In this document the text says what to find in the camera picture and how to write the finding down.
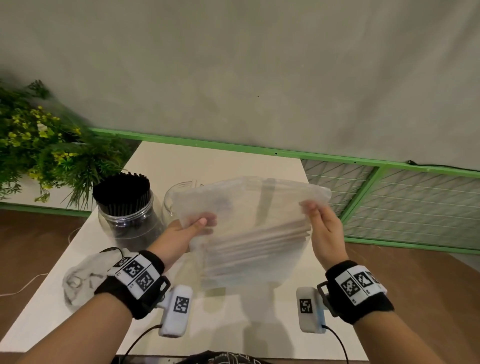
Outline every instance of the green foliage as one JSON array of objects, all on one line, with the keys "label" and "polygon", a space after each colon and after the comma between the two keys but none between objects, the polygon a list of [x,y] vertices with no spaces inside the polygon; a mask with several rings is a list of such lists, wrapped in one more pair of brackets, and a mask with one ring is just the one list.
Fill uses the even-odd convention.
[{"label": "green foliage", "polygon": [[0,83],[0,200],[19,192],[19,179],[28,175],[38,181],[46,202],[49,189],[73,189],[69,206],[84,207],[92,186],[122,170],[129,148],[114,136],[92,133],[76,118],[54,116],[34,97],[47,98],[41,81],[12,90]]}]

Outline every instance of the white table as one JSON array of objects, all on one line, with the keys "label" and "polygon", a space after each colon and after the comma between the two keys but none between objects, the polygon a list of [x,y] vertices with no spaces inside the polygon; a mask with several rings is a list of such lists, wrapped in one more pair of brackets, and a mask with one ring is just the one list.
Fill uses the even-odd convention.
[{"label": "white table", "polygon": [[[149,142],[140,144],[126,169],[145,174],[159,198],[172,185],[192,178],[203,184],[244,175],[307,182],[298,159]],[[64,321],[71,314],[63,302],[61,288],[65,271],[109,246],[95,209],[5,335],[0,351],[25,352]],[[194,290],[187,332],[182,338],[169,339],[159,337],[153,330],[135,345],[131,354],[187,356],[213,350],[263,358],[344,359],[334,335],[307,334],[299,328],[297,287],[314,287],[325,279],[325,271],[310,245],[292,276],[278,287],[263,284],[201,291],[188,255],[168,274],[173,284],[187,284]],[[162,310],[156,309],[146,318],[134,321],[118,354],[125,353],[148,327],[158,324],[161,315]],[[332,318],[329,312],[325,315],[327,325],[342,339],[349,358],[367,360],[352,326]]]}]

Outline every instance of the clear plastic jar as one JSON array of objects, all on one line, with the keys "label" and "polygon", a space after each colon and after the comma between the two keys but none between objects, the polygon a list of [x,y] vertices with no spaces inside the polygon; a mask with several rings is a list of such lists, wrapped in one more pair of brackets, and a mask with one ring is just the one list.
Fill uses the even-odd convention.
[{"label": "clear plastic jar", "polygon": [[161,204],[151,192],[148,204],[137,212],[127,216],[111,216],[99,208],[98,220],[115,245],[138,252],[148,248],[163,232],[159,218],[161,210]]},{"label": "clear plastic jar", "polygon": [[164,226],[164,229],[166,229],[166,227],[173,220],[178,219],[177,215],[175,215],[175,209],[174,209],[173,200],[172,200],[174,193],[189,190],[191,188],[200,187],[200,186],[203,186],[203,185],[201,183],[198,183],[196,180],[193,180],[193,181],[177,183],[168,189],[167,193],[165,194],[165,198],[163,199],[163,205],[162,205],[161,221],[162,221],[162,225]]}]

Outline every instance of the brown floor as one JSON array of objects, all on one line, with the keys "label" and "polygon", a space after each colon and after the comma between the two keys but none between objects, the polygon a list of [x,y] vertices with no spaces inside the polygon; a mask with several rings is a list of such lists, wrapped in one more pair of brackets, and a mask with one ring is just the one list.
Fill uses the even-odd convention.
[{"label": "brown floor", "polygon": [[[35,275],[49,272],[67,247],[70,232],[84,220],[0,210],[0,255],[7,265],[0,272],[0,293],[15,292]],[[350,258],[368,266],[387,287],[397,313],[447,363],[480,363],[480,273],[446,253],[347,245]],[[37,278],[15,296],[0,297],[0,338],[42,280]],[[17,358],[15,353],[0,353],[0,364]]]}]

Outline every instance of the wire mesh panel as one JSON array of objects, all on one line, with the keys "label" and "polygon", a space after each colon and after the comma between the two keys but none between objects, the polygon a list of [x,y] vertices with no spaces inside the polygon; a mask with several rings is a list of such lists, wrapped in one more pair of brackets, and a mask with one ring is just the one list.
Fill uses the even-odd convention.
[{"label": "wire mesh panel", "polygon": [[340,216],[357,190],[367,179],[372,167],[357,164],[302,159],[308,182],[332,190],[330,205]]},{"label": "wire mesh panel", "polygon": [[389,170],[347,221],[345,235],[480,249],[480,179]]}]

